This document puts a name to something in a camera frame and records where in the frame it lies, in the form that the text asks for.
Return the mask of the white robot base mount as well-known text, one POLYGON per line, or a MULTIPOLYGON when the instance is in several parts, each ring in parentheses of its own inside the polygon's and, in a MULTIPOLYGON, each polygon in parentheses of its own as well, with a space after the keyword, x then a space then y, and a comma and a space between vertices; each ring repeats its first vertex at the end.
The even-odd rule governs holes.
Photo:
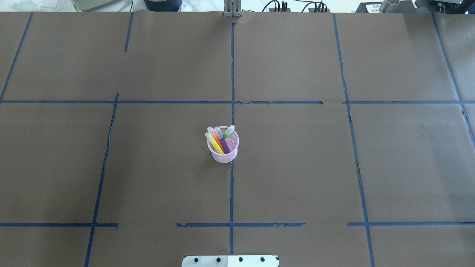
POLYGON ((186 256, 182 267, 279 267, 274 255, 186 256))

